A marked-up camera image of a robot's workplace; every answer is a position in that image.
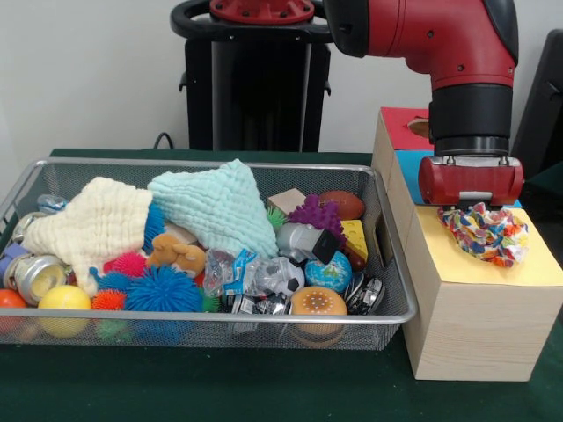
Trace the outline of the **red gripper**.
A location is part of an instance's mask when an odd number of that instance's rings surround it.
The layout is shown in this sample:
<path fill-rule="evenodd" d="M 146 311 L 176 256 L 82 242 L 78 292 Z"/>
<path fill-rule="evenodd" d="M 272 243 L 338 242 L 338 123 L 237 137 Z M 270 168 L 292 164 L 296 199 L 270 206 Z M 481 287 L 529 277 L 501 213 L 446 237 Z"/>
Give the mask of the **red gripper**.
<path fill-rule="evenodd" d="M 513 205 L 523 180 L 522 164 L 509 156 L 427 156 L 418 173 L 422 200 L 435 206 Z"/>

